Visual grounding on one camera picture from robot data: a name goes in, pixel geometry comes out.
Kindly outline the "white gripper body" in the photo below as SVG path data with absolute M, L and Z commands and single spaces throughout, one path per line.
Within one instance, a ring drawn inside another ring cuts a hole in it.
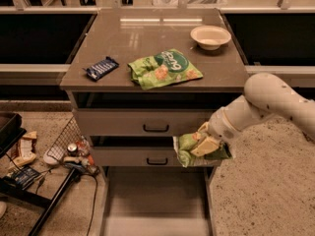
M 208 121 L 208 133 L 217 140 L 231 145 L 241 134 L 228 120 L 221 107 L 212 114 Z

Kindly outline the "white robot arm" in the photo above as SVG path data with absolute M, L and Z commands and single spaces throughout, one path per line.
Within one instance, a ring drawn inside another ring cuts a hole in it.
M 274 115 L 289 120 L 309 138 L 315 139 L 315 101 L 304 98 L 279 77 L 260 73 L 246 81 L 241 96 L 218 109 L 200 127 L 205 134 L 192 153 L 200 157 L 223 145 L 230 146 L 243 130 Z

